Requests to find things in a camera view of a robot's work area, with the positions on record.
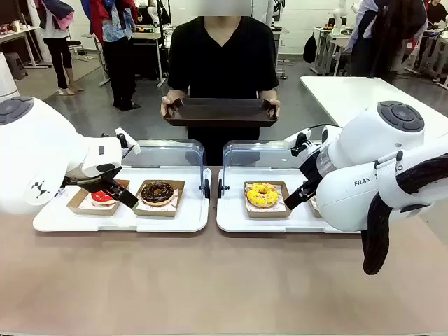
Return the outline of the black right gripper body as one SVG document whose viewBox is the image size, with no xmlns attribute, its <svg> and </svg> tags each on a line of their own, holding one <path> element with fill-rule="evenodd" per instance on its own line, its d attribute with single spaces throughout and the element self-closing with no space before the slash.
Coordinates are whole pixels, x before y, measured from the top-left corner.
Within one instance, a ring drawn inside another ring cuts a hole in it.
<svg viewBox="0 0 448 336">
<path fill-rule="evenodd" d="M 308 183 L 320 183 L 322 180 L 322 175 L 319 173 L 317 167 L 319 154 L 319 149 L 308 154 L 304 162 L 299 166 L 299 170 L 307 178 Z"/>
</svg>

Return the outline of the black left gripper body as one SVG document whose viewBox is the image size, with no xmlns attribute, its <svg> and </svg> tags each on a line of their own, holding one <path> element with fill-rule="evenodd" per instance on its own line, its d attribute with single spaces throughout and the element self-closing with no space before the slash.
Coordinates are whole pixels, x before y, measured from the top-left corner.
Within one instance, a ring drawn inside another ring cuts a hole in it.
<svg viewBox="0 0 448 336">
<path fill-rule="evenodd" d="M 107 172 L 103 172 L 95 177 L 68 177 L 65 176 L 62 182 L 62 188 L 66 186 L 78 186 L 80 188 L 111 188 L 117 183 L 113 179 L 118 174 L 121 168 L 115 168 Z"/>
</svg>

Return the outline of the person's left hand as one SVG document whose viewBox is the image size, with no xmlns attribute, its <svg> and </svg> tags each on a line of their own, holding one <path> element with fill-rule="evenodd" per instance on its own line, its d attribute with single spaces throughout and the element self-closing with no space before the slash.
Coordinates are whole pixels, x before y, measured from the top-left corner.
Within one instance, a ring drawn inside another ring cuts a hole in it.
<svg viewBox="0 0 448 336">
<path fill-rule="evenodd" d="M 264 99 L 262 103 L 262 107 L 264 108 L 266 114 L 268 115 L 269 119 L 277 119 L 279 116 L 279 109 L 280 109 L 280 101 L 276 99 Z"/>
</svg>

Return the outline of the person's right hand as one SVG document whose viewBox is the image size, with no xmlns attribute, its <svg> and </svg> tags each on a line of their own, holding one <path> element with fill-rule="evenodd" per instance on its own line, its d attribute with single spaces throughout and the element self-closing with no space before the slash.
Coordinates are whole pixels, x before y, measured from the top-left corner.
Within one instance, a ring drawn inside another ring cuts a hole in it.
<svg viewBox="0 0 448 336">
<path fill-rule="evenodd" d="M 171 98 L 164 96 L 161 101 L 161 115 L 165 119 L 173 118 L 182 106 L 182 98 Z"/>
</svg>

